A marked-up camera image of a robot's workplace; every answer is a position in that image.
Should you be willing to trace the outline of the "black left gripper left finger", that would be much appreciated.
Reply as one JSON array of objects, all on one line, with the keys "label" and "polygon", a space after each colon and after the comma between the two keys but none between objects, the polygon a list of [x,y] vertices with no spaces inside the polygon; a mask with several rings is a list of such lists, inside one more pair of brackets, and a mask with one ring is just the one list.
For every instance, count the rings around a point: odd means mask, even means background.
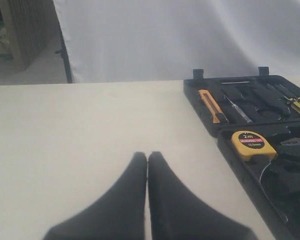
[{"label": "black left gripper left finger", "polygon": [[46,240],[143,240],[147,158],[135,152],[113,186],[92,205],[51,227]]}]

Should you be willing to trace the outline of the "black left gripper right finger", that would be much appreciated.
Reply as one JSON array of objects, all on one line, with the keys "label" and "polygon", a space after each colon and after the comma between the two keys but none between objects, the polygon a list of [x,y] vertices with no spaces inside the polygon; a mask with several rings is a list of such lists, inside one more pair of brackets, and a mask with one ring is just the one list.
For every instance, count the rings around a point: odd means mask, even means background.
[{"label": "black left gripper right finger", "polygon": [[148,198],[154,240],[255,240],[247,226],[192,193],[154,151],[148,158]]}]

